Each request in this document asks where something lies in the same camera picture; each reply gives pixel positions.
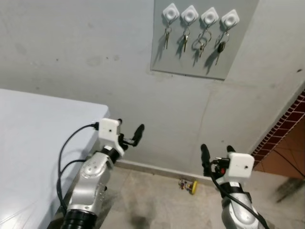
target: concrete floor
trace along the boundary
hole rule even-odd
[[[279,187],[289,182],[253,172],[244,188],[270,229],[305,228],[304,181],[291,195],[280,192]],[[221,197],[212,186],[199,185],[192,196],[179,189],[177,179],[116,167],[108,190],[97,229],[225,229]]]

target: key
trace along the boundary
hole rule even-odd
[[[219,46],[217,48],[218,56],[217,56],[217,60],[216,60],[216,64],[215,65],[217,65],[220,53],[224,50],[224,48],[225,48],[225,42],[220,42],[220,44],[219,44]]]
[[[201,54],[203,53],[203,51],[204,51],[204,44],[201,43],[200,48],[199,48],[199,58],[201,58]]]
[[[166,29],[165,29],[165,44],[164,44],[163,49],[165,49],[165,46],[166,46],[166,49],[167,49],[168,39],[170,37],[171,31],[172,31],[172,28],[170,26],[166,27]]]
[[[168,44],[168,38],[170,37],[170,33],[169,32],[167,32],[166,34],[165,34],[165,44],[166,44],[166,49],[167,49],[167,44]]]
[[[186,47],[186,43],[187,43],[187,40],[189,38],[189,35],[184,35],[184,49],[183,49],[183,52],[185,52],[185,47]]]

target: baseboard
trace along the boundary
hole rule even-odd
[[[161,168],[157,166],[151,166],[147,164],[127,161],[127,160],[118,160],[115,163],[115,166],[121,167],[121,168],[127,168],[132,169],[136,171],[146,172],[146,173],[152,173],[157,174],[164,177],[172,177],[176,179],[186,179],[189,181],[195,181],[197,180],[199,183],[209,186],[214,186],[212,180],[209,177],[204,177],[192,173],[184,173],[181,171],[173,170],[173,169],[166,169]]]

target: black cable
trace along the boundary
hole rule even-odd
[[[301,176],[305,179],[305,175],[297,168],[295,167],[290,161],[288,161],[288,159],[286,157],[284,157],[283,155],[281,155],[279,152],[277,152],[275,149],[273,149],[273,151],[275,151],[279,156],[281,156],[282,158],[284,158],[293,168],[295,168],[296,171],[299,172],[299,174],[301,174]]]
[[[247,211],[249,211],[255,218],[258,219],[258,221],[263,225],[263,227],[265,229],[269,229],[265,219],[261,216],[256,214],[251,208],[249,208],[246,204],[244,204],[243,202],[239,201],[238,199],[236,199],[235,197],[231,196],[228,192],[226,192],[215,180],[215,177],[213,175],[212,172],[212,165],[214,164],[215,161],[212,161],[210,163],[209,169],[210,169],[210,173],[211,173],[211,179],[213,181],[213,183],[215,184],[215,186],[226,196],[228,197],[230,200],[236,202],[237,204],[239,204],[240,206],[242,206],[243,208],[245,208]]]
[[[75,162],[85,162],[85,161],[86,161],[86,160],[79,159],[79,160],[70,161],[68,164],[66,164],[66,166],[65,166],[65,167],[63,168],[63,170],[61,171],[60,178],[57,179],[57,183],[56,183],[56,191],[57,191],[57,196],[58,196],[58,197],[59,197],[59,196],[62,197],[61,188],[59,188],[59,186],[61,187],[61,176],[62,176],[63,172],[66,170],[66,168],[67,168],[69,165],[71,165],[71,164],[73,164],[73,163],[75,163]],[[64,203],[64,206],[61,205],[61,208],[62,208],[62,213],[63,213],[63,215],[66,215],[66,213],[67,213],[67,206],[66,206],[66,204]]]
[[[59,153],[59,157],[58,157],[58,170],[57,170],[57,173],[58,173],[58,182],[57,183],[58,183],[58,185],[56,186],[56,189],[57,189],[58,199],[59,199],[59,201],[61,203],[61,208],[62,208],[62,212],[64,213],[64,215],[65,215],[65,213],[67,211],[67,206],[66,206],[65,202],[63,201],[62,190],[61,190],[61,156],[62,156],[64,148],[66,147],[67,143],[71,140],[71,138],[73,138],[74,135],[76,135],[79,131],[81,131],[81,130],[87,128],[87,127],[94,127],[94,129],[98,130],[99,123],[96,122],[96,123],[93,123],[93,124],[84,125],[81,128],[79,128],[76,131],[74,131],[74,133],[71,134],[70,137],[62,145],[60,153]]]

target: white table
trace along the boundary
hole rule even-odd
[[[0,229],[45,229],[59,207],[57,160],[64,141],[79,127],[108,117],[108,107],[0,89]],[[93,128],[67,145],[61,166],[87,156]],[[67,192],[80,163],[62,179]]]

